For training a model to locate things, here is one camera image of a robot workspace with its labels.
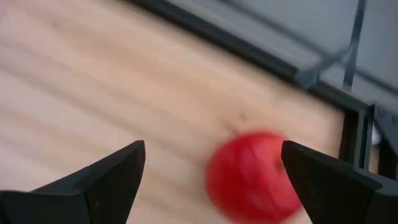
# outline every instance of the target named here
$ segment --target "gray floor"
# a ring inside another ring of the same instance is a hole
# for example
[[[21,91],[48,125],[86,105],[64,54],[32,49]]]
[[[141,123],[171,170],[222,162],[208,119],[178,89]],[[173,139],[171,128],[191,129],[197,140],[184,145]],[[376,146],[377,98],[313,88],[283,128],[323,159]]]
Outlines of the gray floor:
[[[296,40],[217,0],[168,0],[238,35],[282,59],[306,68],[322,56]],[[358,0],[240,0],[244,7],[310,40],[329,53],[349,45]],[[398,86],[398,1],[368,1],[357,66]],[[343,67],[335,65],[323,79],[341,86]],[[398,111],[398,97],[356,76],[352,94],[368,103]]]

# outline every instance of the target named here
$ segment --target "wood grain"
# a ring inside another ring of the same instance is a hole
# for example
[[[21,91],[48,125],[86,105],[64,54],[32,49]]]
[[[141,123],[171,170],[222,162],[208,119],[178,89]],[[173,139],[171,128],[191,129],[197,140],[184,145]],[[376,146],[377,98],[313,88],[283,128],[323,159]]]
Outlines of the wood grain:
[[[32,190],[143,139],[129,223],[229,223],[203,187],[219,143],[273,130],[337,156],[339,111],[140,9],[110,0],[5,6],[0,189]],[[288,222],[309,220],[301,211]]]

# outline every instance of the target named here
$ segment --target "wooden surface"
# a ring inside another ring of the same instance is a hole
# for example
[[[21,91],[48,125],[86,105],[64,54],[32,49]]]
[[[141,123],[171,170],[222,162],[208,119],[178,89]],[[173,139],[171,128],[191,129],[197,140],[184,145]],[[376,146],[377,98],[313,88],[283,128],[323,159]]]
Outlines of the wooden surface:
[[[203,187],[219,143],[265,129],[338,153],[339,111],[140,9],[0,4],[0,189],[32,190],[143,139],[129,223],[229,223]]]

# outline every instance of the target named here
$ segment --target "wooden table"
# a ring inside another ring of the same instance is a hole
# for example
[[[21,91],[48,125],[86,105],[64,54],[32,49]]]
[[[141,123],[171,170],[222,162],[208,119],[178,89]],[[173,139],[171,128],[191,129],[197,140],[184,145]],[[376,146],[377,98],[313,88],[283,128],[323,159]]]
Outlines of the wooden table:
[[[143,139],[129,223],[229,223],[203,187],[219,143],[264,129],[338,155],[341,112],[134,6],[0,5],[0,189],[35,189]]]

